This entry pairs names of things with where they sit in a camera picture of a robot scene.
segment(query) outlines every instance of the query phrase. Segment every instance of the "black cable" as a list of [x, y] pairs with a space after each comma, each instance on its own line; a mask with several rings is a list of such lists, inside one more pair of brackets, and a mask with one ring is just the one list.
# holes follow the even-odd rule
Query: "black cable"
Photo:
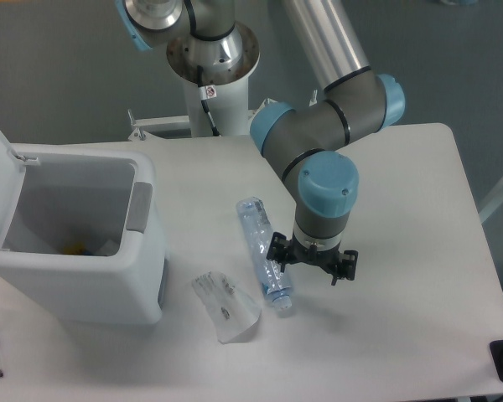
[[186, 11], [188, 11], [188, 18], [190, 20], [190, 33], [195, 34], [195, 29], [197, 28], [197, 22], [195, 21], [194, 7], [192, 7], [192, 2], [190, 0], [183, 0]]
[[[203, 67], [198, 65], [197, 68], [197, 81], [198, 81], [198, 88], [201, 88], [203, 86]], [[207, 115], [210, 124], [210, 129], [212, 130], [212, 135], [214, 137], [220, 137], [221, 134], [218, 131], [218, 128], [216, 127], [215, 120], [212, 118], [212, 114], [210, 113], [209, 109], [209, 104], [207, 103], [207, 100], [201, 100], [201, 106], [203, 107], [203, 111]]]

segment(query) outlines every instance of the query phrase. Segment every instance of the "blue joint cap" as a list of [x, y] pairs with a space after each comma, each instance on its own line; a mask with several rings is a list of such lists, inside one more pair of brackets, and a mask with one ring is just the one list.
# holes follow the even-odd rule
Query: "blue joint cap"
[[151, 46], [149, 46], [142, 39], [140, 34], [137, 32], [134, 24], [132, 24], [130, 19], [128, 19], [127, 11], [125, 10], [125, 5], [123, 4], [123, 0], [116, 0], [115, 3], [116, 3], [117, 12], [119, 13], [121, 20], [125, 24], [125, 28], [127, 29], [128, 34], [130, 35], [134, 45], [136, 46], [136, 49], [138, 49], [140, 52], [144, 52], [146, 50], [152, 50], [153, 48]]
[[406, 108], [406, 99], [401, 85], [395, 81], [394, 77], [388, 74], [379, 74], [378, 78], [386, 90], [386, 117], [380, 127], [382, 129], [399, 121]]
[[360, 176], [355, 164], [333, 151], [315, 153], [298, 174], [298, 192], [305, 205], [324, 218], [348, 214], [358, 197]]
[[250, 125], [251, 138], [262, 155], [262, 147], [267, 140], [270, 129], [288, 111], [293, 111], [293, 108], [285, 102], [271, 103], [259, 111]]

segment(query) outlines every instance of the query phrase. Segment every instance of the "bottle cap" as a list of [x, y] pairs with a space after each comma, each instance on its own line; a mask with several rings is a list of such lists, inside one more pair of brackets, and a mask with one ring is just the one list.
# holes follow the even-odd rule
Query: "bottle cap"
[[283, 310], [287, 310], [290, 308], [293, 303], [291, 302], [291, 298], [289, 296], [281, 296], [272, 301], [274, 308], [277, 312], [282, 312]]

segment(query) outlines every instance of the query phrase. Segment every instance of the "plastic water bottle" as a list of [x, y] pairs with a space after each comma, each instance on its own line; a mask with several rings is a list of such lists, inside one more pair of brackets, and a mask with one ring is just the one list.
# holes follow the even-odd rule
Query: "plastic water bottle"
[[237, 203], [236, 212], [241, 220], [262, 294], [276, 311], [290, 308], [292, 303], [289, 295], [293, 286], [288, 274], [280, 271], [278, 263], [267, 260], [273, 231], [262, 201], [256, 197], [243, 199]]

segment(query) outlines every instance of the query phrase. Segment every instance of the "white table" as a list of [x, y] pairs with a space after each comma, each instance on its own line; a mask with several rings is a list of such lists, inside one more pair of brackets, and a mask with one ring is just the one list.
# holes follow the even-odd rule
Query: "white table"
[[343, 150], [360, 194], [343, 247], [354, 282], [289, 266], [294, 314], [263, 307], [247, 342], [221, 345], [190, 281], [223, 271], [262, 302], [238, 200], [291, 234], [294, 202], [250, 138], [99, 144], [147, 153], [171, 247], [153, 327], [61, 322], [0, 280], [0, 400], [401, 401], [503, 393], [488, 344], [503, 296], [451, 131], [397, 126]]

